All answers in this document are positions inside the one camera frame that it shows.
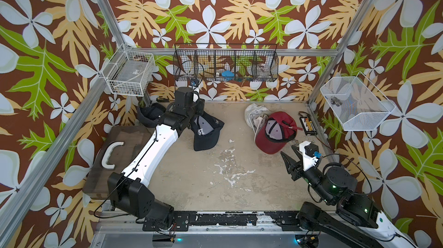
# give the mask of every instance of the white mesh basket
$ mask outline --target white mesh basket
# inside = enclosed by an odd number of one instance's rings
[[[155,66],[154,56],[151,53],[121,51],[115,54],[109,64],[114,66],[105,79],[113,94],[144,95]]]
[[[363,74],[333,77],[320,89],[344,131],[376,129],[394,110],[395,104]]]

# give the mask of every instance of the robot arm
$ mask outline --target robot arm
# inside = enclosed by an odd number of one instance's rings
[[[351,247],[417,248],[391,223],[374,201],[366,194],[354,192],[357,179],[340,163],[328,163],[321,172],[317,168],[317,145],[305,141],[300,144],[299,150],[295,146],[292,146],[292,150],[300,161],[281,152],[292,180],[304,178],[327,205],[337,205],[336,213],[361,232],[340,223],[310,202],[305,202],[297,215],[302,228],[326,232]]]
[[[155,132],[140,153],[120,174],[114,172],[108,178],[112,206],[137,218],[152,219],[160,229],[170,227],[174,208],[156,200],[147,187],[166,151],[193,117],[203,114],[205,105],[192,88],[181,87],[174,94],[171,110],[161,116]]]

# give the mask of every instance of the concrete floor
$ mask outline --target concrete floor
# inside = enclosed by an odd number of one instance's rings
[[[195,152],[194,134],[186,129],[167,151],[154,172],[149,189],[156,199],[173,205],[176,210],[256,211],[298,210],[311,201],[307,183],[292,181],[286,172],[280,152],[268,155],[254,142],[252,129],[246,125],[244,111],[249,103],[206,103],[205,111],[224,122],[217,145]],[[265,103],[270,111],[284,111],[301,127],[299,111],[304,103]],[[296,140],[309,140],[320,147],[315,136],[299,131]],[[283,148],[296,157],[288,144]],[[327,163],[324,160],[320,167]],[[335,210],[335,206],[319,206]]]

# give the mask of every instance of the red baseball cap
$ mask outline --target red baseball cap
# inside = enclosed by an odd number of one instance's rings
[[[287,142],[296,138],[297,127],[295,120],[286,112],[274,112],[269,115],[265,126],[258,132],[255,144],[267,154],[280,151]]]

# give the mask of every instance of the cap brim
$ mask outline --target cap brim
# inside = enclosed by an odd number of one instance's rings
[[[194,151],[203,151],[213,148],[217,145],[222,128],[215,128],[209,134],[194,134]]]
[[[286,145],[286,142],[276,143],[270,141],[266,137],[266,126],[263,126],[263,128],[258,132],[257,136],[255,137],[255,145],[257,145],[257,147],[260,150],[262,150],[267,154],[275,154]]]

